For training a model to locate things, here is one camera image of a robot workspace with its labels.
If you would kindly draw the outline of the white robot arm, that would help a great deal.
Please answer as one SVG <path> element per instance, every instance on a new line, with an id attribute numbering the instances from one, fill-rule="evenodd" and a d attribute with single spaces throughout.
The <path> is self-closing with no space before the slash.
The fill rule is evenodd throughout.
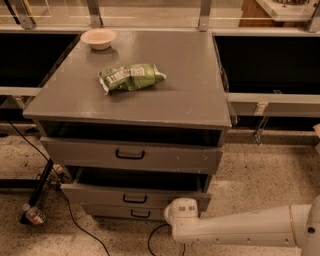
<path id="1" fill-rule="evenodd" d="M 301 256 L 320 256 L 320 197 L 216 218 L 198 217 L 194 199 L 173 200 L 164 210 L 173 239 L 181 243 L 298 247 Z"/>

